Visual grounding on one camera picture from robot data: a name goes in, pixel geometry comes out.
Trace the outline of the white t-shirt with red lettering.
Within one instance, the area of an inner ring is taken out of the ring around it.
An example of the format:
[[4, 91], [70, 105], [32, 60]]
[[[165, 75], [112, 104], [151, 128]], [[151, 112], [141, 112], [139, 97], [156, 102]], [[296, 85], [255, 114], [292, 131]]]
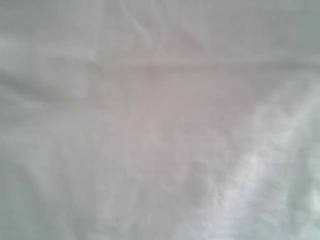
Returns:
[[317, 240], [317, 0], [3, 0], [3, 240]]

